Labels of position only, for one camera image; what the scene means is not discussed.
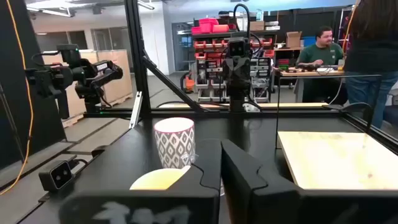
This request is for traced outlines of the cardboard box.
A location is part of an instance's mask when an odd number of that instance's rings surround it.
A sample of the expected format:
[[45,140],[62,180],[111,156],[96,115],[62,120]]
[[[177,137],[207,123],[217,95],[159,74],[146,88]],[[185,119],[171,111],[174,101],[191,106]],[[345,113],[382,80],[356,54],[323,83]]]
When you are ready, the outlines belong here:
[[287,48],[300,47],[301,35],[302,35],[302,31],[287,32],[286,33],[286,47]]

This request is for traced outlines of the silver metal bracket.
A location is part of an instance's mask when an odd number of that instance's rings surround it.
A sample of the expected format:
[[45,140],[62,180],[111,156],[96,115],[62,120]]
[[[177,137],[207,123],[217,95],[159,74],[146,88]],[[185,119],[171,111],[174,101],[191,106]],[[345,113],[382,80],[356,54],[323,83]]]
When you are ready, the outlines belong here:
[[131,118],[129,121],[129,129],[132,129],[138,123],[141,112],[141,105],[142,105],[142,92],[138,91],[136,93],[136,97],[132,107]]

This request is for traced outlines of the wooden work desk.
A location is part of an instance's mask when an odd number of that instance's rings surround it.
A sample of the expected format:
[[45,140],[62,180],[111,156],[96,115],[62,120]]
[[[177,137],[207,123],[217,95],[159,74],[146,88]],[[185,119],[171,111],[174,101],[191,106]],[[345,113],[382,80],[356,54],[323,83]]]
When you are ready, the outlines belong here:
[[275,75],[282,79],[296,79],[294,87],[295,102],[301,103],[303,98],[303,91],[305,88],[304,79],[315,78],[340,78],[340,83],[343,81],[344,71],[334,70],[333,68],[325,68],[324,71],[302,71],[301,69],[290,68],[289,71],[275,69]]

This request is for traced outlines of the grey white patterned mug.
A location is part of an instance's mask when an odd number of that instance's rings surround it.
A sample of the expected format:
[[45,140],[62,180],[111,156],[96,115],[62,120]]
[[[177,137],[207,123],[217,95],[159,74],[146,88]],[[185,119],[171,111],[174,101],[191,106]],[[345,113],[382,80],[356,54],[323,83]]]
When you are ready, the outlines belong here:
[[167,118],[154,125],[154,137],[163,168],[182,169],[180,156],[195,152],[195,123],[183,117]]

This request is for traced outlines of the light wooden board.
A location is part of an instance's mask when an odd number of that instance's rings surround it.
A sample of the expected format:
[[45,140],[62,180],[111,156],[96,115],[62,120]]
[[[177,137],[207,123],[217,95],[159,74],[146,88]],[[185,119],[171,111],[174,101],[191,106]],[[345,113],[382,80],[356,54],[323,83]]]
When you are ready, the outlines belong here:
[[359,114],[365,103],[284,109],[277,104],[275,171],[309,190],[398,190],[398,138]]

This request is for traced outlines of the black aluminium table frame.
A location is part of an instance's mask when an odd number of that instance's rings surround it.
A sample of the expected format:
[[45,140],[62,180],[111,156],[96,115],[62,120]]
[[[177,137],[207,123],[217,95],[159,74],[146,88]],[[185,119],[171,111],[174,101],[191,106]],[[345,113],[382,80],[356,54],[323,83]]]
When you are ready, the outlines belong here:
[[[157,68],[157,66],[148,58],[147,52],[144,48],[138,0],[124,0],[124,5],[126,10],[136,88],[137,92],[141,94],[141,96],[136,96],[140,101],[140,108],[137,112],[134,112],[132,109],[101,109],[97,112],[84,113],[83,116],[85,118],[127,118],[128,114],[139,118],[161,117],[163,115],[187,115],[192,116],[193,118],[221,118],[223,116],[229,116],[231,113],[226,110],[225,106],[213,105],[210,109],[200,106]],[[185,104],[187,104],[188,107],[166,109],[152,108],[150,105],[149,87],[147,82],[147,72],[149,70]]]

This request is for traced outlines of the clear glass cup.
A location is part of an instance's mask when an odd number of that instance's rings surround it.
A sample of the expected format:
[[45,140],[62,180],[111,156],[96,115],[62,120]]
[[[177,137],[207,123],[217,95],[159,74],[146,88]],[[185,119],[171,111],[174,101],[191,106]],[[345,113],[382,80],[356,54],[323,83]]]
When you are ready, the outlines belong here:
[[180,156],[180,165],[182,167],[185,166],[190,166],[192,163],[194,163],[196,161],[196,159],[198,158],[198,155],[195,154],[194,152],[190,152],[190,153],[185,153],[182,156]]

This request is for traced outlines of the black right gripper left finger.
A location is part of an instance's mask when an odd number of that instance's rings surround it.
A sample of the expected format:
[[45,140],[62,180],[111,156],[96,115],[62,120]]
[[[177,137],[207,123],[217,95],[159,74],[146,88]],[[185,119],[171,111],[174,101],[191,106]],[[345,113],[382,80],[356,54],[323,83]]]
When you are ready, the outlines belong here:
[[60,207],[60,224],[218,224],[221,140],[196,147],[195,162],[168,189],[82,192]]

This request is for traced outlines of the seated person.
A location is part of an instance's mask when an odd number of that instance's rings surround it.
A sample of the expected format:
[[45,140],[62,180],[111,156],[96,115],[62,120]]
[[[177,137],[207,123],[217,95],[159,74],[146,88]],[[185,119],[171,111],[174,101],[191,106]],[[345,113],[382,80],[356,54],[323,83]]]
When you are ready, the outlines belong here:
[[[315,43],[305,47],[296,65],[337,65],[343,58],[343,49],[333,42],[331,27],[321,26],[315,34]],[[303,103],[330,103],[341,87],[339,79],[303,79]]]

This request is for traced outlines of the large wooden crate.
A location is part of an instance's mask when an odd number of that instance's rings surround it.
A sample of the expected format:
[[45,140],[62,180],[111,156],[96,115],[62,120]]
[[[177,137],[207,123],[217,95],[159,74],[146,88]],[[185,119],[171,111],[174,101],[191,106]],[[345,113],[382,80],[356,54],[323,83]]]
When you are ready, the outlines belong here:
[[84,118],[84,113],[115,106],[132,97],[132,81],[126,50],[80,50],[80,58],[66,58],[61,52],[47,51],[43,60],[53,68],[63,65],[73,73],[73,81],[57,102],[63,127]]

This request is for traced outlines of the peach ceramic mug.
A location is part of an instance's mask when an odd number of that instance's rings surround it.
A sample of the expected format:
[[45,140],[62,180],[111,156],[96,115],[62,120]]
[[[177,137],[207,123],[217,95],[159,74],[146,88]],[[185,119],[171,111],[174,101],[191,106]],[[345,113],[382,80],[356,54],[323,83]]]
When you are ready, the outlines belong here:
[[139,177],[129,190],[167,190],[176,183],[191,166],[182,169],[164,168],[153,170]]

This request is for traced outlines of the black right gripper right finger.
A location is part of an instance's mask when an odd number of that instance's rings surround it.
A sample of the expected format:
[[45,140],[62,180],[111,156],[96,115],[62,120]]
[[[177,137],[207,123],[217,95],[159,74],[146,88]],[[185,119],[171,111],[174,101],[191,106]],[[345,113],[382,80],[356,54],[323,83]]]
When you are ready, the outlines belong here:
[[232,224],[398,224],[398,190],[305,190],[221,142]]

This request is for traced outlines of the black side panel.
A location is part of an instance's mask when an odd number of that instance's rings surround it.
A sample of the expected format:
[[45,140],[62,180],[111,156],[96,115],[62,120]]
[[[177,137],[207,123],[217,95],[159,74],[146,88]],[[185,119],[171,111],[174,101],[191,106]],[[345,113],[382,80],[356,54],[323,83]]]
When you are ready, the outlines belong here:
[[65,138],[53,98],[42,98],[31,86],[28,99],[25,68],[34,68],[31,56],[40,52],[24,0],[0,0],[0,85],[17,131],[11,130],[0,100],[0,169],[21,162],[26,154],[30,107],[34,111],[29,154],[33,155]]

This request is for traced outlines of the orange floor machine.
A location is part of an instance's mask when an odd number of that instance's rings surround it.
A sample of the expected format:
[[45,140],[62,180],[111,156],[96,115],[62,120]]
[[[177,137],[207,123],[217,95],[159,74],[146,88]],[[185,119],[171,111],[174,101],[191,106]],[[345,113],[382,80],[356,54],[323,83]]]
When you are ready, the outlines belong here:
[[193,93],[195,82],[190,73],[184,74],[180,79],[180,87],[185,93]]

